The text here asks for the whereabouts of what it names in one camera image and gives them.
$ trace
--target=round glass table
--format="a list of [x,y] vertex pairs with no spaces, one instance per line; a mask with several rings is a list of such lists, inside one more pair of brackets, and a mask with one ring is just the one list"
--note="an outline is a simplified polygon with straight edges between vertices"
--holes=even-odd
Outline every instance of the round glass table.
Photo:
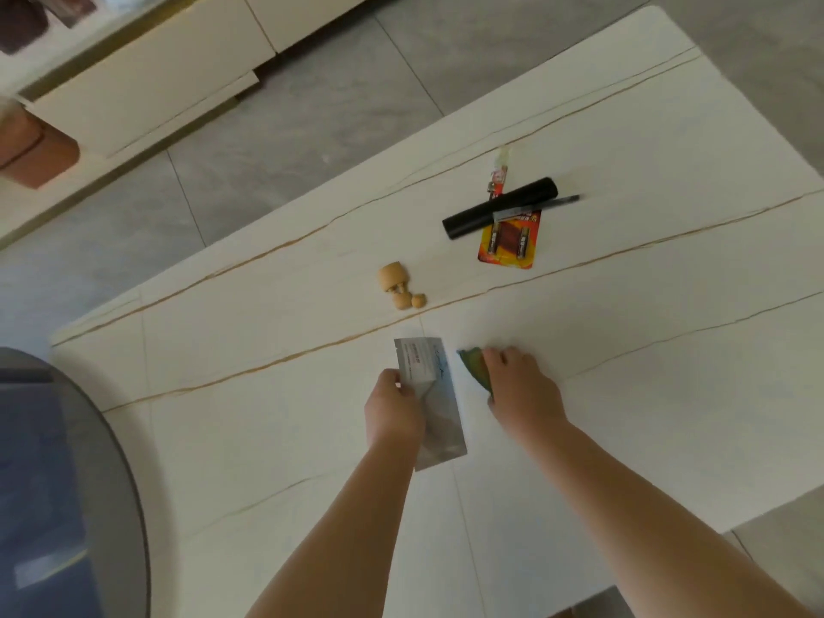
[[67,376],[0,348],[0,616],[147,618],[140,499],[103,415]]

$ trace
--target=hand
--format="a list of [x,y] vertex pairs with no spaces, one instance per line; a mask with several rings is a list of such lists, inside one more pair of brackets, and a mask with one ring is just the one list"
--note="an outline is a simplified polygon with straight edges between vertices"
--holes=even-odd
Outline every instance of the hand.
[[387,368],[377,378],[375,389],[364,407],[366,438],[369,446],[393,439],[408,444],[417,454],[424,440],[426,422],[415,393],[406,387],[398,388],[400,373]]
[[516,442],[525,448],[570,423],[558,385],[541,373],[535,358],[510,347],[484,349],[493,398],[489,408]]

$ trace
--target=white cabinet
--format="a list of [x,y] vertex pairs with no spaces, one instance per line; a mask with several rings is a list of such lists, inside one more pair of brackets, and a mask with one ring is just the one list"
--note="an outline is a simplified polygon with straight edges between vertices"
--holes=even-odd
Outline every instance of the white cabinet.
[[249,0],[266,36],[278,52],[365,0]]
[[245,0],[198,0],[30,110],[112,155],[273,56]]

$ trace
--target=marble table top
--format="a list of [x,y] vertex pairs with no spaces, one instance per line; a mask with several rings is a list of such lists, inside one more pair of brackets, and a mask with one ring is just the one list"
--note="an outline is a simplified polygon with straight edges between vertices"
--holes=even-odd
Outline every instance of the marble table top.
[[[441,219],[552,176],[528,271]],[[723,531],[824,483],[824,181],[647,8],[61,330],[137,476],[155,616],[243,615],[365,450],[393,339],[443,338],[467,456],[416,474],[387,616],[542,618],[612,584],[454,349],[515,342],[572,421]],[[376,286],[393,260],[423,311]]]

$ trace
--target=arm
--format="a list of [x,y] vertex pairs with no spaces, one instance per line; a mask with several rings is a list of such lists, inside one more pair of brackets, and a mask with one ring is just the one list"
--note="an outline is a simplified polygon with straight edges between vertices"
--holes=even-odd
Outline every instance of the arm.
[[424,437],[415,395],[381,373],[365,408],[369,450],[246,618],[378,618],[406,490]]
[[754,563],[610,456],[531,355],[488,348],[490,408],[582,518],[637,618],[812,618]]

